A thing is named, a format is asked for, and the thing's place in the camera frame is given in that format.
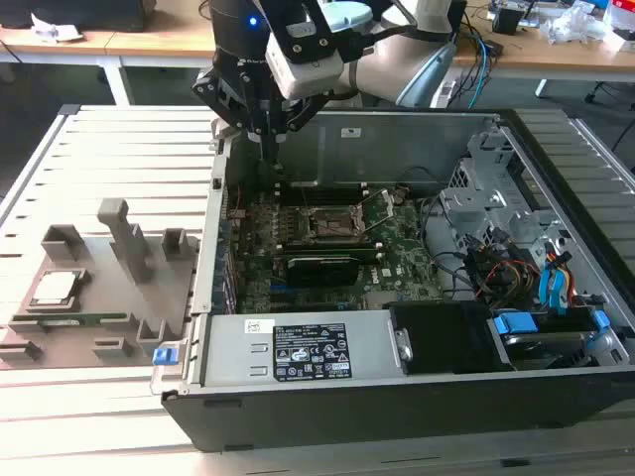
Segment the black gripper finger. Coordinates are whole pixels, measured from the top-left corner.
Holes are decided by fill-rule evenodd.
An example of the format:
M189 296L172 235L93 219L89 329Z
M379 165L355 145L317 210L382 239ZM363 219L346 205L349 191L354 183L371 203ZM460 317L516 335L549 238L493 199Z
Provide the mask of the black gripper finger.
M237 85L231 86L218 71L204 71L192 91L229 127L244 132L259 144L261 161L271 163L271 131L267 113L257 97L252 74L239 71Z
M276 96L270 103L270 163L279 164L280 144L289 132L302 129L327 103L327 93L305 99L283 99Z

